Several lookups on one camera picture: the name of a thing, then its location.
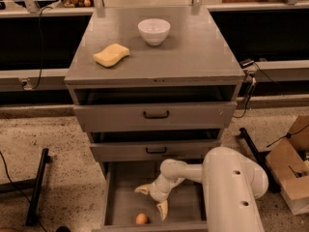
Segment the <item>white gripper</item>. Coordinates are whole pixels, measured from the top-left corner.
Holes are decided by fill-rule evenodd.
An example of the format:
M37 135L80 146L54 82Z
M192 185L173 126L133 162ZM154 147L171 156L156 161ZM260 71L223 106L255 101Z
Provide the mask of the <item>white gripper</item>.
M168 216L168 197L173 188L177 187L184 181L184 178L176 180L167 179L160 174L151 184L145 184L137 187L134 191L144 195L150 195L153 200L160 202L156 205L159 210L161 220Z

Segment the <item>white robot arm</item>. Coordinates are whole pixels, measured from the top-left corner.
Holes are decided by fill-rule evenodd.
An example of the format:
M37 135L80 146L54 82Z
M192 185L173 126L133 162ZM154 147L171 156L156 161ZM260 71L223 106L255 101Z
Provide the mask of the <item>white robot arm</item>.
M268 189L265 170L227 147L211 149L200 164L166 159L159 176L135 190L156 201L161 218L168 216L168 197L184 180L203 186L209 232L265 232L256 200Z

